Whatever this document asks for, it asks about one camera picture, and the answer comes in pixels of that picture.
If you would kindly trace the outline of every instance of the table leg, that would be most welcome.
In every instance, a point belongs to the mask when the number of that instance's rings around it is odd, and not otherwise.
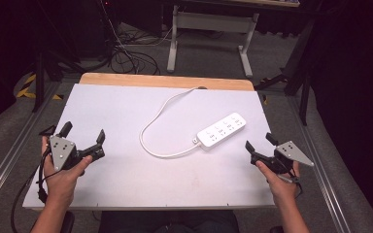
[[[254,14],[253,20],[250,22],[245,45],[238,47],[238,51],[241,56],[242,65],[244,67],[245,76],[247,78],[253,77],[253,71],[251,69],[250,61],[248,60],[247,50],[248,50],[248,47],[250,46],[251,38],[253,37],[253,34],[254,34],[256,23],[258,21],[258,16],[259,14]]]
[[[169,49],[168,66],[166,68],[169,73],[173,73],[175,71],[175,61],[177,59],[178,8],[179,6],[174,6],[174,11],[172,14],[172,39],[171,47]]]

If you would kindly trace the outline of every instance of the gray carpet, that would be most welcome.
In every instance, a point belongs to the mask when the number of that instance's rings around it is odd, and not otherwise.
[[[169,42],[165,41],[154,47],[128,47],[152,56],[159,65],[161,75],[244,79],[244,72],[237,52],[245,37],[239,34],[224,34],[218,39],[209,39],[197,33],[185,33],[179,37],[178,54],[175,72],[166,73],[169,52]],[[272,78],[280,74],[280,68],[287,63],[296,38],[282,39],[279,35],[260,35],[255,33],[251,47],[248,51],[252,64],[254,77],[252,81],[259,83],[263,78]],[[153,71],[153,67],[146,67],[143,74]],[[97,72],[112,73],[110,68],[104,67]],[[11,232],[11,207],[15,196],[24,181],[39,163],[40,141],[38,133],[52,124],[57,124],[68,94],[76,75],[68,75],[63,83],[58,83],[57,94],[65,95],[63,100],[50,100],[42,115],[26,137],[19,158],[12,168],[8,178],[0,187],[0,232]],[[24,79],[19,81],[14,92],[18,92]],[[343,214],[348,222],[350,232],[373,232],[373,213],[366,202],[354,179],[348,173],[336,148],[327,135],[321,118],[315,108],[314,95],[311,94],[307,122],[308,127],[300,126],[299,119],[291,107],[291,103],[299,102],[299,96],[286,97],[282,92],[283,83],[260,91],[268,98],[268,104],[263,105],[272,133],[280,142],[293,140],[302,150],[309,151],[305,139],[305,130],[310,133],[311,140],[328,174],[337,200],[342,207]],[[31,118],[34,99],[18,98],[17,102],[0,116],[0,164],[13,147],[17,135],[26,122]],[[302,215],[311,232],[341,232],[334,223],[333,212],[328,208],[325,190],[317,178],[313,168],[301,167],[302,185],[304,194],[297,202]],[[25,210],[21,207],[25,191],[20,196],[16,208],[16,227],[18,232],[27,232],[33,225],[38,213]],[[76,221],[73,232],[97,232],[100,217],[98,212],[74,211]],[[239,227],[242,233],[269,232],[275,225],[280,225],[280,216],[275,208],[259,208],[236,210]]]

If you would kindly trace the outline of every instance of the power strip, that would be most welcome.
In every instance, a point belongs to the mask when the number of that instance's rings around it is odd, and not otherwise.
[[[247,122],[239,114],[233,113],[197,133],[194,143],[200,143],[200,147],[208,151],[232,137],[246,124]]]

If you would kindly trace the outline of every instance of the hand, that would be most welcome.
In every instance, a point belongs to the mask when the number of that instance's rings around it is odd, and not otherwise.
[[[277,207],[283,207],[287,203],[295,201],[295,195],[297,186],[295,183],[287,183],[272,172],[264,163],[261,161],[256,162],[256,167],[265,176],[269,183],[272,195],[274,196],[274,203]],[[299,163],[293,162],[293,170],[296,176],[299,177]]]
[[[42,153],[47,148],[47,137],[42,138]],[[74,200],[74,190],[78,177],[83,173],[85,168],[91,163],[92,156],[84,157],[80,163],[70,170],[62,170],[54,176],[46,179],[48,185],[47,205],[56,205],[59,208],[67,209]],[[52,159],[47,156],[44,164],[45,177],[55,173]]]

